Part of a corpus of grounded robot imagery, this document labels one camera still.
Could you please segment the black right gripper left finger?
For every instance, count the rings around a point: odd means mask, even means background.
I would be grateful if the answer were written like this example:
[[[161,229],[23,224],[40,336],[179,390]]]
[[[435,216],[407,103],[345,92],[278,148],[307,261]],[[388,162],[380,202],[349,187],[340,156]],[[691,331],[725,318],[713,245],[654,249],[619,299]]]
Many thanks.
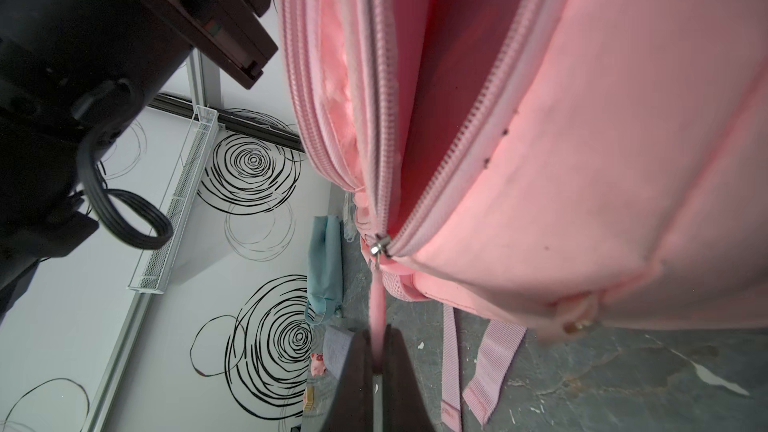
[[[370,333],[352,336],[323,432],[367,432],[374,425],[373,357]]]

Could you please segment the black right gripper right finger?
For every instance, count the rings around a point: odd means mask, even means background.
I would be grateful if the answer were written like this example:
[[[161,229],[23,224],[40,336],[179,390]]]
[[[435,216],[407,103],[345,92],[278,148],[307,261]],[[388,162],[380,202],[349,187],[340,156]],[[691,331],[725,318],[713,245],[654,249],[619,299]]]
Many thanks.
[[[434,431],[403,335],[391,325],[384,336],[382,385],[384,431]]]

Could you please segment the purple pencil pouch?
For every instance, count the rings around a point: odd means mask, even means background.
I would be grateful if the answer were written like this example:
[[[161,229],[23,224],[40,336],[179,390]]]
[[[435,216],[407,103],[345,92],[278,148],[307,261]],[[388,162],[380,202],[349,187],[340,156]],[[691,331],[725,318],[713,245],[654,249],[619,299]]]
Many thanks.
[[[325,329],[322,353],[327,371],[340,379],[354,333],[336,326]]]

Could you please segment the teal cloth pouch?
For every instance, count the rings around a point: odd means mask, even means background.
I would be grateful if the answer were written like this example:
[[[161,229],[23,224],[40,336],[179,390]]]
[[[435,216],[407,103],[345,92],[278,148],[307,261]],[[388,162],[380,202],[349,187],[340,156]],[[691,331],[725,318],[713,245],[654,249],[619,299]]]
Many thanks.
[[[313,219],[305,307],[305,319],[311,326],[328,322],[343,303],[342,238],[338,216]]]

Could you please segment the pink student backpack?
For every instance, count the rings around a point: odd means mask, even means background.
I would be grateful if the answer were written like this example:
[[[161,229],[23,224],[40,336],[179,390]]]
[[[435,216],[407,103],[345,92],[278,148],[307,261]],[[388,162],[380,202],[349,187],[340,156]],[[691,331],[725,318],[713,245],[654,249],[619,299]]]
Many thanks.
[[[307,154],[372,285],[443,304],[441,418],[527,330],[767,323],[767,0],[278,0]]]

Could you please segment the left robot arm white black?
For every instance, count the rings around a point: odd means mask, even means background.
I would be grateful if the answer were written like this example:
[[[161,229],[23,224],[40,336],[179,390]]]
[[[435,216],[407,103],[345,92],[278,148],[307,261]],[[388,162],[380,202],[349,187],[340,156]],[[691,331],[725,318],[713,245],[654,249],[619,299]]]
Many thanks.
[[[193,50],[244,87],[276,54],[272,0],[1,0],[1,307],[99,228],[162,248],[170,220],[99,163]]]

